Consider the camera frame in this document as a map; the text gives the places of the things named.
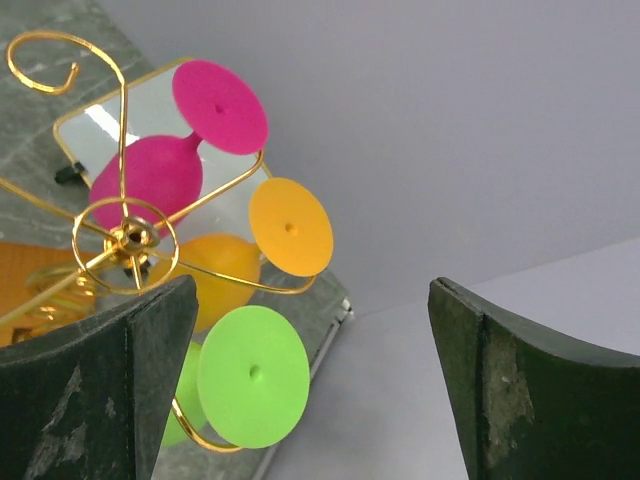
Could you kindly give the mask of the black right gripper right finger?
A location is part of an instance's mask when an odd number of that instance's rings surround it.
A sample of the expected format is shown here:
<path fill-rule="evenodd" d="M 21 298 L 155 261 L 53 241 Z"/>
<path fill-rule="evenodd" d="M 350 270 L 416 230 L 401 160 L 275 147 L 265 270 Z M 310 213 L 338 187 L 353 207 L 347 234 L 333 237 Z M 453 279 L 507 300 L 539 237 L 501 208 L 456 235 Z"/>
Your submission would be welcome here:
<path fill-rule="evenodd" d="M 469 478 L 638 478 L 638 356 L 446 278 L 430 283 L 428 313 Z"/>

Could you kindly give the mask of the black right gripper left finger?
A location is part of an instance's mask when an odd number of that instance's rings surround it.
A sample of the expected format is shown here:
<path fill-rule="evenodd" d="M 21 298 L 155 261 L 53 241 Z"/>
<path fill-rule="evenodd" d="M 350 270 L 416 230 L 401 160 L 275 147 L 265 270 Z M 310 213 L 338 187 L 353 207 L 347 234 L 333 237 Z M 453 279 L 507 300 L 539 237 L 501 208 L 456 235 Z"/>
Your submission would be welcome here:
<path fill-rule="evenodd" d="M 2 478 L 151 478 L 197 311 L 184 275 L 2 348 Z"/>

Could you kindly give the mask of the green plastic wine glass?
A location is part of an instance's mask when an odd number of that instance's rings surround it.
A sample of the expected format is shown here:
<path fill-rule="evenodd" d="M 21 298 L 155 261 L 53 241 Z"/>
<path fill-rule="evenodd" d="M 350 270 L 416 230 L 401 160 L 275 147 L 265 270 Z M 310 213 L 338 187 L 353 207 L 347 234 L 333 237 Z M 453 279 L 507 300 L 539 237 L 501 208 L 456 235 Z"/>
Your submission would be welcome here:
<path fill-rule="evenodd" d="M 224 315 L 203 343 L 189 344 L 175 398 L 195 431 L 213 428 L 223 451 L 261 449 L 299 422 L 310 379 L 291 323 L 268 307 L 247 305 Z"/>

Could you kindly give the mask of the pink plastic wine glass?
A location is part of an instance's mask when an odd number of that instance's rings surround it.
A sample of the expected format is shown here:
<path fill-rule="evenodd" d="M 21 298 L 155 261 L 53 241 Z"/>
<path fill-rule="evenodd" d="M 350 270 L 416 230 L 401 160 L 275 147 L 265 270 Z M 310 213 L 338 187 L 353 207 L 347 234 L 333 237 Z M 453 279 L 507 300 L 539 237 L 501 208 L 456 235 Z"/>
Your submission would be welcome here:
<path fill-rule="evenodd" d="M 105 229 L 119 226 L 125 213 L 156 223 L 199 200 L 202 145 L 238 161 L 257 157 L 268 139 L 258 96 L 232 70 L 209 60 L 183 62 L 135 87 L 129 107 L 150 124 L 134 122 L 135 139 L 95 177 L 89 200 L 126 195 L 143 203 L 97 208 L 93 216 Z"/>

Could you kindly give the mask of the orange plastic wine glass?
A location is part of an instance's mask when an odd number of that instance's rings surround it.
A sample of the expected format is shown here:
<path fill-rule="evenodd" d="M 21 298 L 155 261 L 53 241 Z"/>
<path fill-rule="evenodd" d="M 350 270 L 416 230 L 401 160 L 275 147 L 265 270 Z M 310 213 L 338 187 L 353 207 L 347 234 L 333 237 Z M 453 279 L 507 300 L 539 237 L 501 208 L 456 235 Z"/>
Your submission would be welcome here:
<path fill-rule="evenodd" d="M 320 201 L 282 177 L 256 188 L 248 205 L 251 241 L 231 233 L 207 233 L 181 246 L 172 278 L 191 275 L 197 287 L 194 331 L 212 328 L 260 290 L 296 295 L 310 288 L 330 263 L 334 238 Z"/>

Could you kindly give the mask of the gold framed mirror tray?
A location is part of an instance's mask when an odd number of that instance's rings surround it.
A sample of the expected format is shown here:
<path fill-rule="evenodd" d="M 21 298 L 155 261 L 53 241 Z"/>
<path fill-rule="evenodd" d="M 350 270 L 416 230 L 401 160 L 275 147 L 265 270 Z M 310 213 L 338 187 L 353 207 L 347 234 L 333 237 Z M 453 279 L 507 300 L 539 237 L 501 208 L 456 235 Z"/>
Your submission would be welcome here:
<path fill-rule="evenodd" d="M 156 134 L 185 137 L 192 132 L 181 117 L 172 96 L 172 77 L 182 57 L 129 84 L 126 143 Z M 91 184 L 116 154 L 119 139 L 119 91 L 60 117 L 53 135 L 69 161 L 85 169 L 85 183 Z M 234 179 L 251 167 L 256 157 L 225 153 L 205 142 L 198 147 L 203 166 L 202 194 Z M 255 189 L 271 176 L 266 165 L 239 185 L 229 189 L 189 214 L 177 226 L 178 238 L 186 241 L 210 232 L 231 233 L 251 240 L 249 201 Z"/>

